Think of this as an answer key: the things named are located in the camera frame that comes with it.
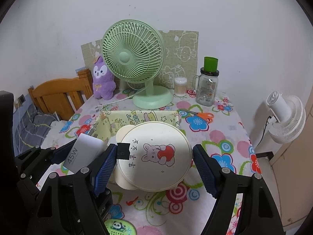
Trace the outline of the cotton swab container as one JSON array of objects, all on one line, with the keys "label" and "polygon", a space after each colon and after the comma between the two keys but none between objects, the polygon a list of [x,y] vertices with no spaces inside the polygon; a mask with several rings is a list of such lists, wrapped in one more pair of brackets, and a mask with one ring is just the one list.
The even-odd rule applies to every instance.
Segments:
[{"label": "cotton swab container", "polygon": [[174,94],[178,97],[183,97],[187,93],[187,78],[175,77],[174,78]]}]

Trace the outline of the white clip fan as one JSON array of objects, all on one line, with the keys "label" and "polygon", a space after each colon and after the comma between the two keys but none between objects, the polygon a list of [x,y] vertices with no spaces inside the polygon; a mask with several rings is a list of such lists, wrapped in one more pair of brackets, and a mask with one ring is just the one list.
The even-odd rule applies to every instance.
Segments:
[{"label": "white clip fan", "polygon": [[274,91],[266,99],[272,116],[266,122],[265,131],[277,144],[295,140],[302,132],[306,122],[306,111],[297,96],[284,96]]}]

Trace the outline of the floral tablecloth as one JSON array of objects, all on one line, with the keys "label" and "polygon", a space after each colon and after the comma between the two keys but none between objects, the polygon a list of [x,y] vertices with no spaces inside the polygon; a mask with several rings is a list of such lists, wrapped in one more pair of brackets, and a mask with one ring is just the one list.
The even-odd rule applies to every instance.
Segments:
[{"label": "floral tablecloth", "polygon": [[[118,91],[108,101],[89,99],[66,121],[54,122],[42,148],[60,147],[82,133],[90,133],[97,118],[104,112],[138,110],[133,105],[134,90]],[[236,174],[251,176],[260,172],[254,148],[233,104],[224,93],[215,97],[212,107],[199,105],[195,92],[188,90],[183,97],[175,97],[159,111],[177,111],[180,130],[191,145],[200,144],[208,156],[222,167]],[[207,123],[194,112],[210,112],[213,122]],[[123,190],[113,180],[109,183],[113,204],[104,221],[121,219],[130,222],[137,234],[200,234],[213,209],[215,200],[206,192],[195,166],[174,189],[148,193]]]}]

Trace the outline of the yellow cartoon storage box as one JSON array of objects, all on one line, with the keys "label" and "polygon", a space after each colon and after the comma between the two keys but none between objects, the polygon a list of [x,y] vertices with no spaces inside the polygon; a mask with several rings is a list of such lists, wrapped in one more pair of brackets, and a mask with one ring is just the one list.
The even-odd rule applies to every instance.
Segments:
[{"label": "yellow cartoon storage box", "polygon": [[160,121],[177,129],[180,127],[180,117],[176,111],[111,111],[102,113],[94,125],[93,136],[116,144],[116,134],[126,125],[138,125],[144,122]]}]

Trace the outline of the purple plush bunny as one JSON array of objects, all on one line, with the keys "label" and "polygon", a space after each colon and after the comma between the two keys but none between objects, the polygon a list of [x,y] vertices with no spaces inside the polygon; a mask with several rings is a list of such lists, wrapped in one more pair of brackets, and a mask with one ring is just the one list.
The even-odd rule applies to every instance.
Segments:
[{"label": "purple plush bunny", "polygon": [[114,75],[108,69],[102,56],[96,60],[93,70],[93,95],[96,99],[110,100],[116,89]]}]

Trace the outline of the white 45W charger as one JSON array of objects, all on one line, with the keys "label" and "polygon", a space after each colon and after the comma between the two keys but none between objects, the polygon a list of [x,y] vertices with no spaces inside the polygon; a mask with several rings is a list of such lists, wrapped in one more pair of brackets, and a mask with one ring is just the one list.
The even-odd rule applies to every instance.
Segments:
[{"label": "white 45W charger", "polygon": [[67,155],[63,166],[76,173],[81,168],[87,167],[106,148],[107,144],[103,140],[87,134],[80,134]]}]

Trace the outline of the orange handled scissors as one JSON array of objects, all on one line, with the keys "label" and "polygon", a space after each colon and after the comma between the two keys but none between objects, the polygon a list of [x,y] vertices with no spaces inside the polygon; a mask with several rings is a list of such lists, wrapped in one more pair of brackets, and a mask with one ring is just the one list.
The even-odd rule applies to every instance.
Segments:
[{"label": "orange handled scissors", "polygon": [[212,123],[213,122],[213,118],[214,115],[210,112],[194,112],[194,111],[190,111],[187,109],[179,109],[180,111],[185,111],[189,114],[198,116],[199,118],[203,119],[204,121],[206,121],[207,123]]}]

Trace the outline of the glass mug jar green lid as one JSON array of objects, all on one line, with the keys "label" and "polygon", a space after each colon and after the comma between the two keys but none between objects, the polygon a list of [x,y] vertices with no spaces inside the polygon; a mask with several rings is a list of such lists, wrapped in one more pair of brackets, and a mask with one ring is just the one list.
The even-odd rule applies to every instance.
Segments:
[{"label": "glass mug jar green lid", "polygon": [[200,68],[200,75],[192,79],[192,90],[196,93],[196,102],[210,107],[214,104],[218,88],[218,59],[204,57],[204,65]]}]

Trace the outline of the cream round bear mirror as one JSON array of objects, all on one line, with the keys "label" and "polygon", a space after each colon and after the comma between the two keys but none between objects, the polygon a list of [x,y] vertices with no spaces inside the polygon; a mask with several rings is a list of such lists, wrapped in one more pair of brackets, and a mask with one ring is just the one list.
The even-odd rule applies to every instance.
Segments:
[{"label": "cream round bear mirror", "polygon": [[192,165],[192,146],[176,127],[160,121],[126,125],[117,143],[130,144],[130,158],[117,160],[116,184],[126,190],[161,192],[177,187]]}]

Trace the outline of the grey plaid pillow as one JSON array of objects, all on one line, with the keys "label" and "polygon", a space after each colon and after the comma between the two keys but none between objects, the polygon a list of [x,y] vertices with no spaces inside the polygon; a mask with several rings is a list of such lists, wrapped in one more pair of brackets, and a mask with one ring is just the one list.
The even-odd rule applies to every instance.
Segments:
[{"label": "grey plaid pillow", "polygon": [[44,114],[33,103],[27,107],[24,114],[18,109],[13,118],[16,121],[13,126],[15,156],[35,146],[41,146],[51,130],[53,122],[58,121],[56,116]]}]

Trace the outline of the green desk fan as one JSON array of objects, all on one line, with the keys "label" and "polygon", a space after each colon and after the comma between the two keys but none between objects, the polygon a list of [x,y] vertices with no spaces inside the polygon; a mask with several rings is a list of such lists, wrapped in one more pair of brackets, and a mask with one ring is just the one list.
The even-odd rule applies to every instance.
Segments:
[{"label": "green desk fan", "polygon": [[102,57],[112,74],[126,83],[144,84],[132,97],[141,109],[157,109],[171,103],[173,94],[154,85],[165,62],[165,47],[158,30],[139,20],[121,20],[102,38]]}]

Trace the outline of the green panda perforated case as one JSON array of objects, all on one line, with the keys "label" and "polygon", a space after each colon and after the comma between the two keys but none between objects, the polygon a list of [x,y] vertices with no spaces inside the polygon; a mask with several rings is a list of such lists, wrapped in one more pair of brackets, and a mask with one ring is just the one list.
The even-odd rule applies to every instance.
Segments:
[{"label": "green panda perforated case", "polygon": [[121,219],[108,219],[104,222],[111,235],[137,235],[136,228],[128,221]]}]

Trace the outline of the beige cartoon backboard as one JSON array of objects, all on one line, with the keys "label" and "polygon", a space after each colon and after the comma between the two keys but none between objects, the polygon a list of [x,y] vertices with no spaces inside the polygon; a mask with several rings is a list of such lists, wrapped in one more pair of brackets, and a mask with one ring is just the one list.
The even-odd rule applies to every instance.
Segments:
[{"label": "beige cartoon backboard", "polygon": [[[197,53],[198,53],[198,32],[169,30],[159,31],[163,37],[165,47],[165,62],[160,73],[154,78],[154,85],[161,85],[169,89],[174,88],[176,77],[187,78],[187,89],[192,88],[193,77],[198,73]],[[96,40],[81,45],[85,66],[93,71],[94,63],[102,55],[102,40]],[[127,84],[115,78],[117,88],[140,89],[144,84]]]}]

